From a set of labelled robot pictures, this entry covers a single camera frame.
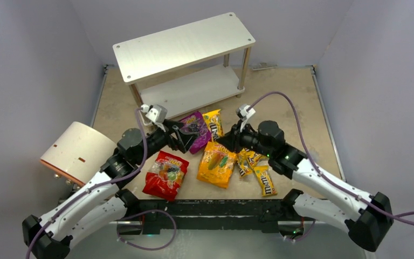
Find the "yellow M&M candy bag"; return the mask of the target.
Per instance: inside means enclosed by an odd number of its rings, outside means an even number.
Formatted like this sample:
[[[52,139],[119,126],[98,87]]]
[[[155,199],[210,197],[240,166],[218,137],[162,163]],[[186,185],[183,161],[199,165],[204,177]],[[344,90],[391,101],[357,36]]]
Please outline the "yellow M&M candy bag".
[[[218,138],[224,136],[224,130],[222,125],[222,119],[220,115],[221,109],[203,113],[203,119],[206,123],[208,130],[211,133],[211,141],[215,142]]]

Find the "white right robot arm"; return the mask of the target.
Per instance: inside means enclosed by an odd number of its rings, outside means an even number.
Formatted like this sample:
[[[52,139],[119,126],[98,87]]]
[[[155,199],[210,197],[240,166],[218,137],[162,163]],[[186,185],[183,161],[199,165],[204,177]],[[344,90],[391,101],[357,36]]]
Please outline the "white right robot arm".
[[[254,130],[233,125],[218,143],[238,153],[244,148],[268,157],[269,166],[278,174],[310,187],[323,196],[313,198],[296,190],[293,210],[300,216],[330,224],[345,231],[364,250],[376,252],[394,223],[391,202],[383,193],[372,195],[333,176],[308,155],[288,144],[275,121],[266,120]]]

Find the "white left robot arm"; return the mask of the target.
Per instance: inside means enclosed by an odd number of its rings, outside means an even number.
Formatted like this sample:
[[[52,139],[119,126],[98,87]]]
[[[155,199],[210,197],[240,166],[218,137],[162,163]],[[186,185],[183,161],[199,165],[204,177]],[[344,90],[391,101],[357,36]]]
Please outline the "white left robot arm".
[[[51,211],[23,221],[26,256],[65,258],[85,237],[125,217],[137,203],[125,185],[145,161],[164,147],[185,153],[198,135],[182,122],[165,120],[152,133],[130,128],[113,142],[83,123],[71,123],[40,161],[79,189]]]

